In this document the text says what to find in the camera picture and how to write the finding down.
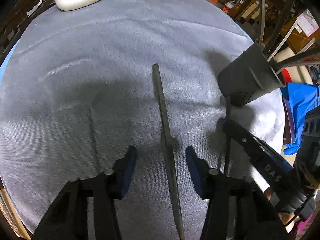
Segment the person's right hand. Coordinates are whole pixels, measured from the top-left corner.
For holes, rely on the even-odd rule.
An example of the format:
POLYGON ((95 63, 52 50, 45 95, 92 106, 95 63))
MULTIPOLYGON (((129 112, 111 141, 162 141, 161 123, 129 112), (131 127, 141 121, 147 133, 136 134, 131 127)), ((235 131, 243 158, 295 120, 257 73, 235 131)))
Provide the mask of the person's right hand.
MULTIPOLYGON (((265 190, 264 195, 269 201, 271 201, 271 199, 273 198, 272 188, 268 187, 265 190)), ((281 222, 284 224, 287 233, 290 233, 295 226, 295 218, 296 218, 295 215, 293 213, 279 212, 278 216, 281 222)))

